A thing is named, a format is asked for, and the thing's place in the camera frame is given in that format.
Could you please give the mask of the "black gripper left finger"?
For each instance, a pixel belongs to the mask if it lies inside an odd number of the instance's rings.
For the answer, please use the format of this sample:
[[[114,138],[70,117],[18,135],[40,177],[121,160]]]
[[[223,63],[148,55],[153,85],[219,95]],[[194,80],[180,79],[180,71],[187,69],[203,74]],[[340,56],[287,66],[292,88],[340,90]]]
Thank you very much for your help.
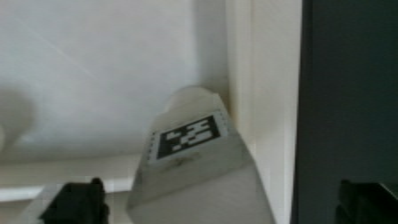
[[[88,183],[70,182],[42,213],[45,224],[109,224],[111,208],[100,178]]]

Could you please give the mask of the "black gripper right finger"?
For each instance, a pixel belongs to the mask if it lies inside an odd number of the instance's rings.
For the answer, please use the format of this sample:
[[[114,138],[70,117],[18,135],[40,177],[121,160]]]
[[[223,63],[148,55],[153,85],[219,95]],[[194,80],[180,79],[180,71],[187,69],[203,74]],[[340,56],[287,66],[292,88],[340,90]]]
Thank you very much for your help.
[[[342,181],[335,224],[398,224],[398,183]]]

